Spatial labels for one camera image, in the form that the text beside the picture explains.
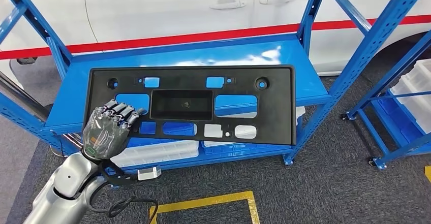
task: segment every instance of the robot finger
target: robot finger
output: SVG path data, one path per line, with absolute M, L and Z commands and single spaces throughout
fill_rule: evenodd
M 129 118 L 127 118 L 127 123 L 129 124 L 129 125 L 132 125 L 135 121 L 136 121 L 136 119 L 138 119 L 139 118 L 139 116 L 140 115 L 142 115 L 143 113 L 145 113 L 146 112 L 146 110 L 144 110 L 144 109 L 142 109 L 142 108 L 140 108 L 139 110 L 137 110 L 137 111 L 134 111 L 130 116 L 129 116 Z
M 118 105 L 118 102 L 114 99 L 111 99 L 110 101 L 108 101 L 104 107 L 106 107 L 107 110 L 112 109 L 114 106 Z
M 98 112 L 104 112 L 106 110 L 110 110 L 111 108 L 113 108 L 114 106 L 118 105 L 118 102 L 114 99 L 111 99 L 110 101 L 108 101 L 106 104 L 104 104 L 101 107 L 97 107 L 96 110 Z
M 121 118 L 127 118 L 130 113 L 133 113 L 134 110 L 135 108 L 133 106 L 126 106 L 126 108 L 122 110 L 119 115 L 121 116 Z
M 120 111 L 124 110 L 127 107 L 127 105 L 125 103 L 120 103 L 117 106 L 115 106 L 114 108 L 112 108 L 112 110 L 114 111 L 115 114 L 119 113 Z

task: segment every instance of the storage rack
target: storage rack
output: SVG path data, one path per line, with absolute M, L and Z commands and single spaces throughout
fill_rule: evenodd
M 342 116 L 343 120 L 355 120 L 356 115 L 359 115 L 362 119 L 384 154 L 383 157 L 372 157 L 369 160 L 371 165 L 377 166 L 380 170 L 386 169 L 386 163 L 396 158 L 407 155 L 431 153 L 431 133 L 425 134 L 416 123 L 415 118 L 396 99 L 431 94 L 431 91 L 397 95 L 393 95 L 389 89 L 385 91 L 390 82 L 396 79 L 408 66 L 414 63 L 430 46 L 431 30 L 428 31 L 391 70 L 389 70 L 352 110 Z M 373 124 L 364 113 L 364 109 L 367 106 L 370 106 L 374 110 L 386 127 L 398 146 L 397 150 L 391 152 L 379 136 Z
M 11 1 L 15 5 L 15 9 L 1 24 L 0 42 L 3 41 L 17 20 L 24 16 L 48 44 L 63 82 L 52 110 L 47 115 L 46 112 L 41 113 L 42 106 L 39 103 L 28 94 L 25 94 L 24 91 L 19 90 L 11 81 L 7 81 L 5 76 L 2 76 L 0 85 L 9 92 L 14 100 L 25 104 L 33 113 L 47 115 L 47 117 L 46 119 L 44 116 L 35 117 L 3 94 L 0 94 L 1 113 L 20 127 L 48 142 L 51 147 L 65 154 L 76 152 L 82 146 L 78 135 L 74 133 L 78 133 L 82 129 L 86 99 L 85 91 L 90 68 L 174 66 L 174 64 L 181 61 L 181 58 L 183 58 L 183 61 L 186 59 L 209 60 L 214 57 L 235 60 L 240 56 L 253 55 L 253 52 L 261 51 L 264 48 L 280 48 L 282 64 L 291 64 L 296 70 L 296 105 L 318 106 L 308 123 L 304 127 L 298 126 L 296 145 L 285 146 L 285 148 L 279 150 L 262 149 L 259 152 L 235 156 L 205 155 L 202 148 L 200 148 L 198 157 L 158 163 L 162 169 L 172 169 L 280 154 L 283 155 L 285 164 L 292 164 L 298 151 L 304 146 L 417 0 L 390 0 L 373 25 L 348 0 L 336 0 L 364 34 L 364 39 L 329 90 L 325 89 L 308 58 L 312 25 L 322 0 L 308 1 L 299 29 L 294 34 L 75 56 L 67 50 L 30 0 Z

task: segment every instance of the yellow floor marking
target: yellow floor marking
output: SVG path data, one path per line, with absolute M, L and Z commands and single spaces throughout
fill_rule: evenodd
M 198 200 L 188 200 L 188 201 L 182 201 L 177 203 L 159 205 L 157 214 L 170 212 L 170 211 L 198 208 L 198 207 L 203 207 L 208 205 L 228 203 L 228 202 L 239 201 L 239 200 L 248 201 L 250 215 L 252 217 L 252 224 L 260 224 L 259 215 L 257 213 L 256 201 L 252 191 L 244 191 L 240 193 L 220 195 L 220 196 L 214 196 L 214 197 L 198 199 Z M 154 212 L 154 208 L 155 208 L 154 206 L 151 206 L 149 210 L 150 215 L 152 215 L 152 213 Z M 156 222 L 157 214 L 152 220 L 151 224 L 157 224 Z
M 431 182 L 431 166 L 425 167 L 425 176 L 428 178 L 428 180 Z

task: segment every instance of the red stripe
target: red stripe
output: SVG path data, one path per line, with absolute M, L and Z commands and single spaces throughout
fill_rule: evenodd
M 368 19 L 368 22 L 374 24 L 376 18 Z M 400 24 L 416 24 L 416 23 L 431 23 L 431 15 L 418 15 L 405 17 Z M 71 53 L 81 52 L 94 52 L 101 50 L 118 50 L 118 49 L 131 49 L 148 46 L 161 46 L 173 45 L 181 43 L 193 43 L 211 40 L 223 40 L 243 38 L 250 36 L 260 35 L 273 35 L 282 33 L 291 33 L 298 30 L 299 23 L 286 24 L 269 27 L 254 27 L 246 29 L 216 31 L 209 33 L 191 34 L 191 35 L 177 35 L 158 38 L 147 38 L 138 40 L 124 40 L 92 44 L 68 45 L 67 48 Z M 326 30 L 326 29 L 341 29 L 341 28 L 355 28 L 355 24 L 351 20 L 343 21 L 327 21 L 313 23 L 313 30 Z M 37 57 L 51 55 L 49 48 L 34 48 L 23 50 L 10 50 L 0 52 L 0 59 L 13 59 L 21 57 Z

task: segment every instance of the white car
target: white car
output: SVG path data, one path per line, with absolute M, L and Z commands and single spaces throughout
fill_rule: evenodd
M 167 37 L 195 33 L 248 29 L 250 35 L 289 33 L 297 30 L 307 0 L 32 0 L 66 45 Z M 367 19 L 375 19 L 389 0 L 350 0 Z M 419 0 L 382 48 L 431 29 L 431 0 Z M 13 6 L 0 0 L 0 18 Z M 220 39 L 224 33 L 206 38 Z M 349 17 L 334 0 L 323 0 L 312 32 L 310 59 L 320 75 L 336 75 L 362 40 Z M 0 50 L 47 47 L 25 19 L 0 45 Z M 97 51 L 81 45 L 72 51 Z M 11 52 L 38 56 L 36 50 Z

